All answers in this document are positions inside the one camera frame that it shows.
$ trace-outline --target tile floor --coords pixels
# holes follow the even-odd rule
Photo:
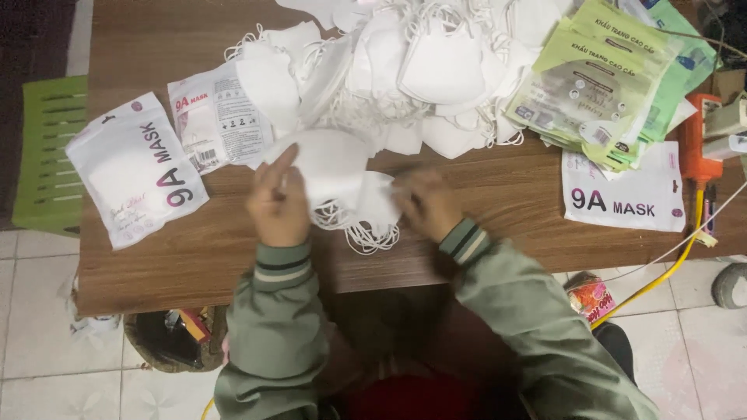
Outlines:
[[[79,0],[68,75],[87,74],[92,15],[93,0]],[[216,371],[140,369],[121,328],[70,336],[60,289],[77,262],[75,240],[0,232],[0,420],[198,419]],[[713,277],[726,265],[687,262],[613,317],[630,337],[636,380],[662,419],[747,420],[747,309],[720,309],[710,298]],[[596,273],[607,279],[630,269]],[[613,280],[610,291],[620,302],[665,269],[652,265]],[[564,283],[573,274],[554,276]]]

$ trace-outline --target wooden table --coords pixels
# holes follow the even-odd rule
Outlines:
[[[98,1],[91,43],[90,116],[150,90],[167,104],[168,82],[217,67],[223,50],[254,31],[256,23],[280,29],[304,19],[309,16],[273,0]],[[473,150],[452,161],[424,146],[416,156],[381,152],[368,166],[389,173],[413,164],[438,166],[464,210],[493,235],[511,237],[551,273],[644,264],[683,238],[680,233],[563,219],[560,149],[546,148],[533,133],[527,134],[521,146]],[[255,234],[243,209],[252,175],[246,167],[224,167],[205,176],[211,199],[199,211],[117,252],[111,251],[89,198],[81,225],[80,314],[228,303],[237,277],[253,264]],[[740,163],[728,161],[718,181],[721,199],[742,182]],[[719,216],[718,247],[697,246],[692,258],[747,252],[746,222],[747,194],[741,194]],[[453,270],[433,245],[407,228],[393,250],[373,256],[354,253],[343,232],[315,232],[314,259],[324,285],[335,291],[431,284]]]

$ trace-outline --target barcode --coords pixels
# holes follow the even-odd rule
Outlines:
[[[205,152],[200,152],[199,154],[199,160],[200,161],[207,161],[208,159],[212,159],[215,157],[215,149],[210,149]]]
[[[597,131],[594,133],[594,140],[602,143],[602,146],[606,146],[607,142],[610,141],[610,135],[607,134],[607,132],[603,129],[597,129]]]

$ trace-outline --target yellow cable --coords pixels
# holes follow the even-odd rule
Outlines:
[[[205,417],[208,416],[208,411],[210,411],[210,407],[213,406],[213,398],[210,398],[210,402],[208,402],[208,405],[205,406],[205,409],[202,411],[202,417],[199,418],[199,420],[205,420]]]
[[[698,189],[698,191],[695,193],[695,221],[694,226],[697,229],[698,226],[700,226],[700,219],[703,215],[703,190]],[[642,294],[646,293],[647,291],[650,291],[654,287],[658,286],[661,282],[664,280],[667,280],[669,276],[672,275],[677,269],[682,265],[682,262],[685,261],[687,258],[687,254],[690,253],[690,248],[692,248],[692,244],[695,242],[695,235],[690,238],[690,240],[687,242],[687,245],[685,245],[685,249],[682,251],[682,255],[680,255],[680,258],[677,259],[677,261],[674,263],[673,266],[671,266],[667,271],[664,272],[661,276],[658,276],[654,281],[650,282],[649,284],[641,287],[640,290],[633,293],[632,296],[630,296],[628,299],[625,299],[620,303],[618,306],[615,306],[611,311],[609,311],[607,314],[605,314],[603,317],[599,318],[598,320],[594,321],[592,323],[592,330],[596,327],[599,327],[599,324],[605,322],[610,316],[614,315],[615,312],[618,311],[618,309],[622,308],[623,306],[629,304],[632,300],[638,298]]]

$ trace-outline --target green jacket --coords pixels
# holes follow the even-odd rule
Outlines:
[[[215,385],[223,420],[316,419],[312,380],[329,346],[309,244],[259,245],[228,312],[230,362]],[[518,354],[522,401],[541,419],[657,419],[656,405],[597,342],[562,287],[508,241],[464,219],[441,243],[464,269],[456,298]]]

